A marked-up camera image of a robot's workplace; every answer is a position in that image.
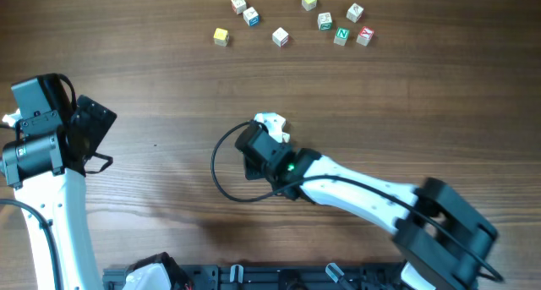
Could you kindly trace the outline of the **dark green block Z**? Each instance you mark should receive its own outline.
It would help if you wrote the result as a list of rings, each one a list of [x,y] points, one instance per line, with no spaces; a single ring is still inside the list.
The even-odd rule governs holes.
[[[333,20],[330,12],[318,14],[317,24],[319,30],[330,30],[332,23]]]

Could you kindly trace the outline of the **yellow wooden block top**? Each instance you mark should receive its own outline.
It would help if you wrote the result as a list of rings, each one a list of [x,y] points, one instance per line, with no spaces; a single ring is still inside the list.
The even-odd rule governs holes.
[[[306,11],[310,11],[317,6],[318,0],[301,0],[301,4]]]

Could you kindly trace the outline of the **yellow-edged wooden block K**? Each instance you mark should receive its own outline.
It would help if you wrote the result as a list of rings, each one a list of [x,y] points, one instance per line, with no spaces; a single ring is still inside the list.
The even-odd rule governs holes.
[[[288,143],[288,142],[290,141],[290,134],[288,134],[288,133],[283,133],[283,134],[282,134],[282,138],[283,138],[283,141],[284,141],[285,143]]]

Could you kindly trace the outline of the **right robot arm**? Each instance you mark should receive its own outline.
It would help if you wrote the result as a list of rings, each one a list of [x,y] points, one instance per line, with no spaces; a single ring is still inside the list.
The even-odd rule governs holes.
[[[486,258],[498,232],[449,184],[392,183],[347,169],[316,150],[294,150],[252,121],[236,148],[274,194],[347,211],[392,236],[405,258],[401,279],[416,289],[472,289],[503,278]]]

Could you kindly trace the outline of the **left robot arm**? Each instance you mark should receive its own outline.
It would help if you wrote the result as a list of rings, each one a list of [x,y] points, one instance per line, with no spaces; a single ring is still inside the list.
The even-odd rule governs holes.
[[[3,147],[1,174],[14,190],[4,205],[22,210],[40,289],[189,289],[193,283],[167,253],[125,269],[99,273],[90,240],[85,165],[91,158],[110,167],[97,148],[115,112],[77,96],[63,74],[42,74],[12,85],[19,106],[3,117],[15,132]]]

